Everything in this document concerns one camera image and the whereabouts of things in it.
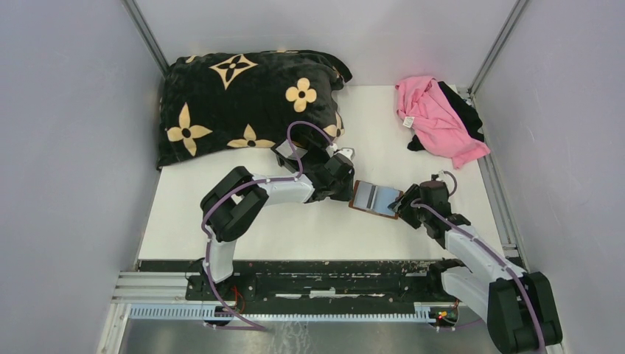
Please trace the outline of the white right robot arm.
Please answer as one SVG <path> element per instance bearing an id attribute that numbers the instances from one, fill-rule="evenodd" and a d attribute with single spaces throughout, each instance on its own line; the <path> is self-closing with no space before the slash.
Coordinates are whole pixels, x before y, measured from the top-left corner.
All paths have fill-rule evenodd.
<path id="1" fill-rule="evenodd" d="M 497 253 L 462 214 L 455 213 L 450 191 L 432 179 L 412 185 L 390 204 L 398 217 L 453 254 L 428 267 L 427 295 L 436 301 L 452 296 L 486 324 L 501 353 L 544 350 L 561 344 L 562 326 L 550 281 Z"/>

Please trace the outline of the brown leather card holder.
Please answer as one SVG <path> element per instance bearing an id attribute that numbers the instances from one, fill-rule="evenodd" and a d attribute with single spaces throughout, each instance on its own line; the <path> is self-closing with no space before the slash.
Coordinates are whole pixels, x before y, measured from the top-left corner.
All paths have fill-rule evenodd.
<path id="1" fill-rule="evenodd" d="M 403 194 L 403 191 L 393 187 L 356 180 L 349 208 L 396 220 L 399 216 L 393 206 Z"/>

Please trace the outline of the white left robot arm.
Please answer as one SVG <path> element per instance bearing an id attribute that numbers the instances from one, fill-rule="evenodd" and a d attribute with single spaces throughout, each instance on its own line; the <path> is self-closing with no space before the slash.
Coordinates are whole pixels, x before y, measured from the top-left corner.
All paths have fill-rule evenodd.
<path id="1" fill-rule="evenodd" d="M 231 292 L 237 239 L 262 208 L 277 204 L 310 204 L 327 198 L 349 201 L 354 190 L 355 150 L 341 148 L 325 162 L 305 162 L 292 175 L 263 176 L 239 166 L 231 170 L 200 203 L 201 229 L 208 241 L 203 289 L 216 300 Z"/>

